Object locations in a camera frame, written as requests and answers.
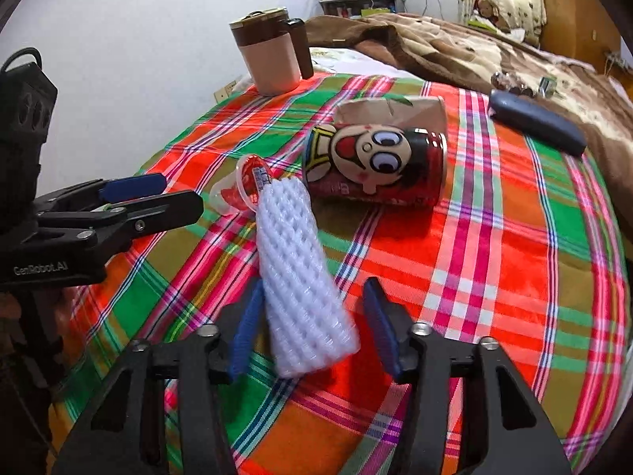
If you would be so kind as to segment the cluttered side desk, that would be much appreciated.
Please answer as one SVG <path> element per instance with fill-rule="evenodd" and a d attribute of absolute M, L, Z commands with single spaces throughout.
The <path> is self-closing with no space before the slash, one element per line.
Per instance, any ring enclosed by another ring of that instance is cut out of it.
<path fill-rule="evenodd" d="M 364 17 L 375 13 L 402 13 L 407 0 L 321 0 L 324 15 L 345 18 Z"/>

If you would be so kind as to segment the plaid tablecloth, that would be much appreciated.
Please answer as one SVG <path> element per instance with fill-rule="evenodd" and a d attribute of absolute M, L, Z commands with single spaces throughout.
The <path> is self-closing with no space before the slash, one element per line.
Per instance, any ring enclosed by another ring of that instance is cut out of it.
<path fill-rule="evenodd" d="M 169 190 L 207 195 L 245 154 L 300 172 L 303 140 L 335 108 L 367 98 L 441 98 L 447 181 L 435 209 L 316 201 L 327 266 L 359 352 L 299 380 L 278 378 L 260 343 L 221 392 L 243 474 L 383 474 L 407 387 L 383 371 L 359 299 L 376 277 L 445 337 L 498 339 L 557 431 L 571 467 L 603 445 L 629 396 L 631 331 L 620 230 L 598 166 L 493 122 L 480 93 L 387 77 L 318 76 L 288 95 L 248 90 L 211 109 L 146 161 Z"/>

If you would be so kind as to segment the clear plastic jelly cup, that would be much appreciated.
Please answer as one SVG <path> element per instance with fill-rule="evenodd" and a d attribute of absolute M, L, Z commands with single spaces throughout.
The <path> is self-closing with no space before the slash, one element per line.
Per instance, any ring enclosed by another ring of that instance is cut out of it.
<path fill-rule="evenodd" d="M 261 193 L 273 180 L 266 161 L 256 154 L 242 156 L 235 169 L 216 182 L 209 194 L 209 204 L 222 216 L 258 209 Z"/>

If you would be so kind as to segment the brown beige travel mug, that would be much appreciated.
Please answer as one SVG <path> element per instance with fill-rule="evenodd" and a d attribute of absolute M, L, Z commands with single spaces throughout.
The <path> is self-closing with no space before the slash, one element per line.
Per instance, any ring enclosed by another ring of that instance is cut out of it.
<path fill-rule="evenodd" d="M 261 95 L 283 95 L 315 75 L 306 24 L 287 8 L 253 11 L 229 28 Z"/>

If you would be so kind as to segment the small green box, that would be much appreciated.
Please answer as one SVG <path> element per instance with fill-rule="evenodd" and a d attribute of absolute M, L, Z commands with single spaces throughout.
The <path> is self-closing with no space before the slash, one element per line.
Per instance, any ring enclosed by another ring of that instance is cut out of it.
<path fill-rule="evenodd" d="M 543 76 L 538 83 L 538 94 L 543 99 L 551 99 L 557 92 L 557 79 L 552 76 Z"/>

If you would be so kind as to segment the brown fleece blanket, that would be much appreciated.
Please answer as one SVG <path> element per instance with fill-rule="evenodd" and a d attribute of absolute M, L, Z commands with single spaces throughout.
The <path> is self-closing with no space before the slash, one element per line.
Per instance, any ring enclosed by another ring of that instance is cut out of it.
<path fill-rule="evenodd" d="M 542 78 L 552 78 L 553 96 L 535 100 L 583 131 L 620 228 L 632 234 L 632 103 L 615 80 L 504 36 L 430 17 L 322 15 L 309 18 L 306 27 L 311 46 L 354 48 L 424 80 L 483 93 L 493 89 L 493 75 L 501 72 L 531 90 Z"/>

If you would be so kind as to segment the wooden wardrobe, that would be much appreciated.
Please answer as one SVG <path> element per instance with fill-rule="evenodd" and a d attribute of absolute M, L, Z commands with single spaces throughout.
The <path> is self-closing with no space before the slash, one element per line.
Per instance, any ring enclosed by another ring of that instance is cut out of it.
<path fill-rule="evenodd" d="M 620 52 L 620 33 L 599 0 L 544 0 L 547 23 L 541 46 L 602 73 L 607 55 Z"/>

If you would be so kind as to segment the white foam net sleeve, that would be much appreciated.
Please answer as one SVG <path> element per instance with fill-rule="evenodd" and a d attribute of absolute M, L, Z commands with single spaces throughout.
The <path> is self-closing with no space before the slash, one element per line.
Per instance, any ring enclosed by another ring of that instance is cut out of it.
<path fill-rule="evenodd" d="M 327 268 L 300 179 L 264 186 L 256 210 L 256 245 L 278 375 L 299 378 L 356 353 L 356 328 Z"/>

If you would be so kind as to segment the red cartoon can front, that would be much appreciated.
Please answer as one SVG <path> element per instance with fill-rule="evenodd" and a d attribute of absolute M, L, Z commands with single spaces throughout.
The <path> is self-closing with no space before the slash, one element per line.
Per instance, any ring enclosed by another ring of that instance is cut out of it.
<path fill-rule="evenodd" d="M 301 171 L 311 195 L 434 207 L 443 193 L 441 132 L 386 124 L 319 124 L 306 137 Z"/>

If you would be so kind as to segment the brown teddy bear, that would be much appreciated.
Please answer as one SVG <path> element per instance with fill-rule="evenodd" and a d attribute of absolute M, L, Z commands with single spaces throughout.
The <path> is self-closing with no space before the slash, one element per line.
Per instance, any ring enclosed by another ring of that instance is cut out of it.
<path fill-rule="evenodd" d="M 478 11 L 479 16 L 490 21 L 502 32 L 508 33 L 511 31 L 510 25 L 501 15 L 496 3 L 491 0 L 475 0 L 474 8 Z"/>

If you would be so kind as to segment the wall power socket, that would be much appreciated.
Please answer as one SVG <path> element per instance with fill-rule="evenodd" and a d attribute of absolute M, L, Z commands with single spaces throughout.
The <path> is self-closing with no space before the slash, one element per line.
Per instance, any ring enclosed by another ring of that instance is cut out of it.
<path fill-rule="evenodd" d="M 240 79 L 231 80 L 227 85 L 221 87 L 214 93 L 214 101 L 221 103 L 228 99 L 239 89 Z"/>

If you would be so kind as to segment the dark blue glasses case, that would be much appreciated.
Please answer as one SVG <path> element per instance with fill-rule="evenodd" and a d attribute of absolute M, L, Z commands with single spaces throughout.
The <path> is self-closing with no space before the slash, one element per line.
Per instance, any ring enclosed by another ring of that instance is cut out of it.
<path fill-rule="evenodd" d="M 519 95 L 493 89 L 488 108 L 493 120 L 573 157 L 580 158 L 587 148 L 574 122 Z"/>

